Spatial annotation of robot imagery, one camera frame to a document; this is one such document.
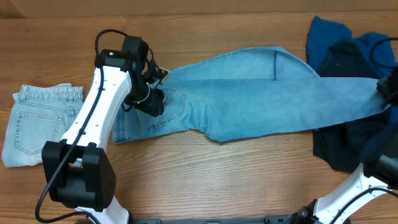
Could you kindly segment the medium blue denim jeans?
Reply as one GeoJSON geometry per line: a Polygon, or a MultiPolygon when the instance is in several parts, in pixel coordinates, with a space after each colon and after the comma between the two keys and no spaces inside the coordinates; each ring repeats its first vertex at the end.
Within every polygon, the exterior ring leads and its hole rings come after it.
{"type": "Polygon", "coordinates": [[[253,47],[173,69],[164,113],[119,111],[116,143],[195,129],[223,142],[322,128],[385,110],[377,81],[321,77],[280,47],[253,47]]]}

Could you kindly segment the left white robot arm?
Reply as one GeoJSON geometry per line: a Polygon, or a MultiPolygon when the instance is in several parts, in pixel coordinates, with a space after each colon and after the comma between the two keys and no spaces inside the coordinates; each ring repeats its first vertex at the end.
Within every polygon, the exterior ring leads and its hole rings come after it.
{"type": "Polygon", "coordinates": [[[100,50],[96,42],[95,52],[93,84],[76,120],[59,142],[42,149],[47,185],[35,208],[41,223],[75,215],[92,223],[134,223],[115,197],[108,138],[119,110],[153,117],[164,112],[167,97],[157,86],[168,71],[157,66],[140,37],[125,35],[121,50],[100,50]]]}

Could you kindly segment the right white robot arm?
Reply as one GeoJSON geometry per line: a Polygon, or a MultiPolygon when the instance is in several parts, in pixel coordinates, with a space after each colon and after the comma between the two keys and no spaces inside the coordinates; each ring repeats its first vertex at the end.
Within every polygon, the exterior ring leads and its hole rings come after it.
{"type": "Polygon", "coordinates": [[[397,196],[397,123],[371,138],[356,170],[332,193],[314,200],[284,223],[345,223],[372,199],[397,196]]]}

